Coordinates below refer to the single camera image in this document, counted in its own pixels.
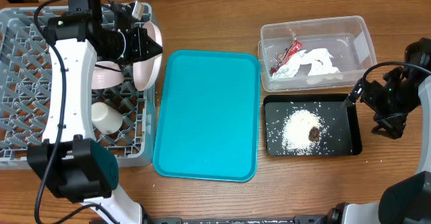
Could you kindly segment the pile of white rice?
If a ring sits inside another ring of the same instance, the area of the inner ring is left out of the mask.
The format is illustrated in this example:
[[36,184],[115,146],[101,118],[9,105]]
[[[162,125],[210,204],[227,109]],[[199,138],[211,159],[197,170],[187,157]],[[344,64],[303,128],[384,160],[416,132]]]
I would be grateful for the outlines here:
[[[318,143],[308,139],[309,131],[314,126],[321,132]],[[310,110],[296,109],[281,120],[270,120],[267,124],[266,147],[271,155],[327,155],[327,140],[324,137],[331,135],[323,117]]]

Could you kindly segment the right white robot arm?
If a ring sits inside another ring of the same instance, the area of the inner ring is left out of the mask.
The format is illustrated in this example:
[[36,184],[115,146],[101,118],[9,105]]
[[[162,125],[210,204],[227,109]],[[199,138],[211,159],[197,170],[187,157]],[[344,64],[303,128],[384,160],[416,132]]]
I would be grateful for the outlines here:
[[391,139],[403,136],[412,112],[422,111],[422,146],[412,177],[388,187],[380,200],[367,204],[342,202],[317,223],[429,223],[430,222],[430,39],[422,38],[405,49],[404,60],[389,61],[384,83],[369,81],[379,65],[367,69],[347,96],[344,107],[356,102],[373,112],[372,132]]

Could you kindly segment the small pink-rimmed saucer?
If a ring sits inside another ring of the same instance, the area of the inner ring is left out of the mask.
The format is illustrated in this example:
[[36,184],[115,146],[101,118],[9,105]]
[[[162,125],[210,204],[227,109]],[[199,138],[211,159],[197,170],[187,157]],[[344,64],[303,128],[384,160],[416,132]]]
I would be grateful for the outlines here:
[[99,61],[95,64],[92,76],[92,89],[114,87],[123,81],[123,72],[118,64],[112,61]]

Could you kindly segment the white paper cup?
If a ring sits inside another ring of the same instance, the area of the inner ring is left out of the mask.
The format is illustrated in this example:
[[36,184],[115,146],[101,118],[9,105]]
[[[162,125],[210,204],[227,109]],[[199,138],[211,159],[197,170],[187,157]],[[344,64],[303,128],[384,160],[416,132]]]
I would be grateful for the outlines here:
[[123,115],[103,102],[92,104],[92,123],[103,134],[116,133],[123,124]]

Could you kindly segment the white napkin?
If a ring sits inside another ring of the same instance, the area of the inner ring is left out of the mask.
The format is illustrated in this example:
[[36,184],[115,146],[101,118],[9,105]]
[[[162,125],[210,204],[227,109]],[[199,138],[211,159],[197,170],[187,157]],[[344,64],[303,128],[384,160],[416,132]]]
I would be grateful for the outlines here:
[[339,73],[333,66],[333,56],[326,48],[300,50],[293,54],[286,63],[272,73],[274,79],[284,79],[301,76],[315,76]]

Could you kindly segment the large white plate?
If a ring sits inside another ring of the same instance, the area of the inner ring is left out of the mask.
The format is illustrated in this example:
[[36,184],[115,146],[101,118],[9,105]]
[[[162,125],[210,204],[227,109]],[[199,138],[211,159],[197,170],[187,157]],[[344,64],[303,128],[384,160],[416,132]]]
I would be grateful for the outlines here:
[[[151,39],[162,46],[162,35],[157,25],[146,22],[143,28],[147,30]],[[133,81],[137,90],[147,90],[156,82],[161,64],[162,54],[133,64]]]

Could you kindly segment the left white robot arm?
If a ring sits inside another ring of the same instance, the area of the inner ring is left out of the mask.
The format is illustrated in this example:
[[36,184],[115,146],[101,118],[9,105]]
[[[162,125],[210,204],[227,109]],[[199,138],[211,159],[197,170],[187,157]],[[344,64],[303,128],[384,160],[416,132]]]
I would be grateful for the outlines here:
[[92,78],[98,59],[138,67],[163,53],[159,35],[141,26],[143,4],[67,0],[68,9],[39,32],[48,44],[52,79],[42,143],[27,151],[41,190],[92,209],[107,223],[149,223],[145,208],[119,183],[116,157],[95,138]]

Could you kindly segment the red snack wrapper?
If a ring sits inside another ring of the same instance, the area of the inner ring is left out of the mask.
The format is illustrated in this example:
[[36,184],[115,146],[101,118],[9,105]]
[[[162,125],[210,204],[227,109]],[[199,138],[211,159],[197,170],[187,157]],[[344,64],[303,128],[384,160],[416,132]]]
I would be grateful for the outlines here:
[[300,49],[302,48],[302,44],[295,40],[293,43],[291,43],[291,45],[285,49],[282,53],[280,53],[279,55],[277,55],[276,59],[276,64],[274,67],[270,68],[269,72],[270,75],[273,75],[274,73],[276,73],[279,68],[283,65],[285,65],[290,58],[296,54]]

